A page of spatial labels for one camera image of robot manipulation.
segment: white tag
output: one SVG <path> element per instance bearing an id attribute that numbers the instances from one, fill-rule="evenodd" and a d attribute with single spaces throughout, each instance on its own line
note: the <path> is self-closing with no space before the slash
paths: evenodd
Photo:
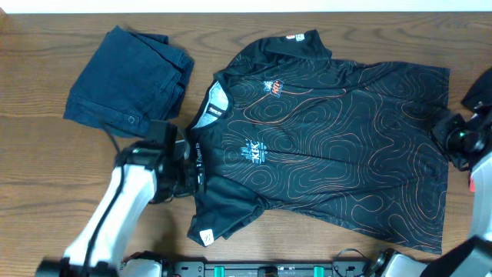
<path id="1" fill-rule="evenodd" d="M 300 42 L 304 40 L 304 34 L 298 34 L 295 36 L 295 40 Z"/>
<path id="2" fill-rule="evenodd" d="M 200 237 L 203 241 L 203 245 L 205 246 L 209 246 L 214 243 L 214 233 L 212 232 L 212 229 L 200 231 Z"/>

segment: wood grain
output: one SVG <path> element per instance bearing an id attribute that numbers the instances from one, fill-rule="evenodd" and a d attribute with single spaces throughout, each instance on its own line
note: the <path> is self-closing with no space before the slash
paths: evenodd
<path id="1" fill-rule="evenodd" d="M 459 101 L 492 65 L 490 13 L 9 15 L 0 24 L 0 276 L 30 276 L 44 256 L 59 258 L 105 193 L 111 143 L 62 114 L 68 90 L 115 25 L 169 35 L 195 60 L 175 119 L 181 126 L 197 112 L 212 74 L 248 43 L 272 35 L 316 28 L 334 58 L 448 67 L 449 107 L 457 112 L 466 112 Z M 466 238 L 473 202 L 466 173 L 450 168 L 448 188 L 445 252 Z M 194 212 L 192 198 L 149 206 L 127 253 L 319 261 L 345 248 L 375 256 L 395 247 L 418 259 L 436 258 L 282 211 L 266 212 L 229 240 L 203 248 L 186 238 Z"/>

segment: robotic arm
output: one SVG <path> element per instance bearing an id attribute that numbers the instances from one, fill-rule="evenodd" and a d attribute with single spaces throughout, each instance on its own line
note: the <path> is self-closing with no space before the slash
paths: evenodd
<path id="1" fill-rule="evenodd" d="M 152 122 L 145 140 L 117 154 L 106 195 L 63 259 L 43 260 L 36 276 L 292 277 L 297 272 L 313 277 L 492 277 L 492 68 L 475 82 L 462 104 L 475 113 L 474 117 L 465 122 L 461 115 L 450 113 L 432 128 L 430 136 L 454 166 L 470 171 L 470 188 L 475 191 L 470 238 L 429 265 L 393 249 L 382 252 L 371 266 L 367 262 L 333 261 L 288 266 L 191 262 L 174 267 L 159 255 L 144 252 L 132 256 L 120 270 L 127 242 L 148 203 L 204 191 L 204 169 L 190 162 L 186 139 L 175 142 L 174 125 Z M 228 270 L 233 273 L 225 275 Z"/>

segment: folded clothing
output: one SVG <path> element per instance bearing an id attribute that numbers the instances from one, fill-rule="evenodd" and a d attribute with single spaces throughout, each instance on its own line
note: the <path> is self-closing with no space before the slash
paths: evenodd
<path id="1" fill-rule="evenodd" d="M 127 32 L 106 36 L 70 89 L 63 118 L 115 135 L 145 135 L 152 119 L 178 116 L 193 61 L 166 35 Z"/>

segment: jacket logo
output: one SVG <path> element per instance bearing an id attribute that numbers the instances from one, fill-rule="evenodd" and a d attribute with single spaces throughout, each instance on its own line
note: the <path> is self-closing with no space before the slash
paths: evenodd
<path id="1" fill-rule="evenodd" d="M 282 88 L 284 87 L 284 83 L 281 80 L 275 81 L 264 81 L 263 90 L 266 92 L 270 92 L 271 95 L 279 98 L 282 93 Z"/>
<path id="2" fill-rule="evenodd" d="M 263 142 L 253 142 L 246 139 L 246 147 L 241 147 L 241 155 L 257 165 L 264 162 L 264 157 L 267 153 L 267 146 Z"/>

